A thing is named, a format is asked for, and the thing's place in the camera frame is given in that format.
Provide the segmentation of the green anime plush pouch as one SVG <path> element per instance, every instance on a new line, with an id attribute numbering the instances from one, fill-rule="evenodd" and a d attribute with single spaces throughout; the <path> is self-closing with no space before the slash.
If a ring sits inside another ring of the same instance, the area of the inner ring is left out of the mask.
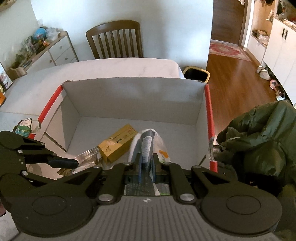
<path id="1" fill-rule="evenodd" d="M 38 120 L 32 118 L 26 118 L 21 120 L 14 128 L 13 132 L 28 138 L 30 134 L 35 134 L 41 128 L 41 124 Z"/>

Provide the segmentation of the brown wooden chair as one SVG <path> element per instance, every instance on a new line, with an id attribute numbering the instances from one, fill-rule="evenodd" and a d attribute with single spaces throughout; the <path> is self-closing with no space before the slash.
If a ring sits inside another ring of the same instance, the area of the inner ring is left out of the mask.
<path id="1" fill-rule="evenodd" d="M 95 59 L 142 58 L 140 23 L 120 20 L 95 26 L 86 32 Z"/>

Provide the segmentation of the red patterned rug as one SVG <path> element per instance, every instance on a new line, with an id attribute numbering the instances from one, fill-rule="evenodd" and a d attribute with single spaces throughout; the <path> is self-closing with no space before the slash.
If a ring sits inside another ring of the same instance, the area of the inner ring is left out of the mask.
<path id="1" fill-rule="evenodd" d="M 247 54 L 236 45 L 211 42 L 209 53 L 251 62 L 251 59 L 247 56 Z"/>

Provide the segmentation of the white drawer sideboard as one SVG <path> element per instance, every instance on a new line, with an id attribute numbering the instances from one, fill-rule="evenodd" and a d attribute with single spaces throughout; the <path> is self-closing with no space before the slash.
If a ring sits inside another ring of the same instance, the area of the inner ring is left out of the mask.
<path id="1" fill-rule="evenodd" d="M 40 53 L 31 57 L 24 67 L 10 68 L 7 73 L 11 80 L 16 80 L 24 75 L 43 69 L 78 61 L 67 31 L 61 31 L 55 41 L 51 42 Z"/>

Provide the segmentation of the white wall cabinets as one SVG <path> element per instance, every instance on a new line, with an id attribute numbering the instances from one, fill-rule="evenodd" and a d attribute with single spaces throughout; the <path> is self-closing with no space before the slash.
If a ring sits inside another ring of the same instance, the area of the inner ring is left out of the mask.
<path id="1" fill-rule="evenodd" d="M 295 105 L 295 1 L 251 1 L 247 51 Z"/>

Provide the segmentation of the brown wooden door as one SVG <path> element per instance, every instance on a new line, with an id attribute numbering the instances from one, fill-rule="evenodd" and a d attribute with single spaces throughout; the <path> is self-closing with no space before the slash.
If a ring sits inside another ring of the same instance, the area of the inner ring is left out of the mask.
<path id="1" fill-rule="evenodd" d="M 242 43 L 248 1 L 214 0 L 211 40 Z"/>

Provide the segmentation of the blue globe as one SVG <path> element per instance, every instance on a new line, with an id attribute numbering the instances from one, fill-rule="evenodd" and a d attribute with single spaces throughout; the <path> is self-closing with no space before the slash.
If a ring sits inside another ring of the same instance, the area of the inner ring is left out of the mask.
<path id="1" fill-rule="evenodd" d="M 43 40 L 46 38 L 47 38 L 47 31 L 45 28 L 42 28 L 42 27 L 38 28 L 33 34 L 33 39 L 36 41 Z"/>

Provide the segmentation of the red cardboard shoe box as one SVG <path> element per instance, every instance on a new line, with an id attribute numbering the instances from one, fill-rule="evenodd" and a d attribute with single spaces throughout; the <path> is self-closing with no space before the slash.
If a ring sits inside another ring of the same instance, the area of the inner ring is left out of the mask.
<path id="1" fill-rule="evenodd" d="M 184 169 L 217 171 L 209 143 L 215 136 L 209 85 L 190 79 L 118 77 L 66 81 L 38 118 L 41 129 L 67 156 L 107 139 L 122 126 L 152 128 L 163 138 L 172 162 Z"/>

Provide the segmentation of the clear plastic bag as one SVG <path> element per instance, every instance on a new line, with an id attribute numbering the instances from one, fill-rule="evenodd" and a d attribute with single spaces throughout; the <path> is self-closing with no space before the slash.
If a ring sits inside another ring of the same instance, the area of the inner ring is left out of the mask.
<path id="1" fill-rule="evenodd" d="M 87 150 L 75 157 L 78 161 L 78 167 L 74 169 L 60 169 L 57 173 L 61 176 L 70 176 L 81 171 L 84 171 L 91 167 L 101 167 L 102 156 L 99 152 L 99 148 L 95 147 L 93 149 Z"/>

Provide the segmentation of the black wastebasket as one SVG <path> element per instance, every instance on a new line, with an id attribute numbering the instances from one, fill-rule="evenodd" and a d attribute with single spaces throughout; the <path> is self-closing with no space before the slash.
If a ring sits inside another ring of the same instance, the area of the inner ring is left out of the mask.
<path id="1" fill-rule="evenodd" d="M 183 70 L 183 75 L 186 79 L 197 80 L 204 83 L 207 83 L 210 79 L 210 73 L 207 70 L 195 66 L 187 66 Z"/>

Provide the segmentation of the dark green jacket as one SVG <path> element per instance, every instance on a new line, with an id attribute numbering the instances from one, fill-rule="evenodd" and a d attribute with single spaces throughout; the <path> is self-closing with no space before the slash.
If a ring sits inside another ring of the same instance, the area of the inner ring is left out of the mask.
<path id="1" fill-rule="evenodd" d="M 215 160 L 240 182 L 274 196 L 295 196 L 295 108 L 287 101 L 238 116 L 216 141 Z"/>

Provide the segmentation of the yellow small box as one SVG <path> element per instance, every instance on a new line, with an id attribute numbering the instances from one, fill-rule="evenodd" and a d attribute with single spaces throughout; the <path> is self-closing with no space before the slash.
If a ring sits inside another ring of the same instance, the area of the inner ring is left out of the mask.
<path id="1" fill-rule="evenodd" d="M 129 149 L 137 131 L 127 124 L 98 145 L 103 161 L 113 163 Z"/>

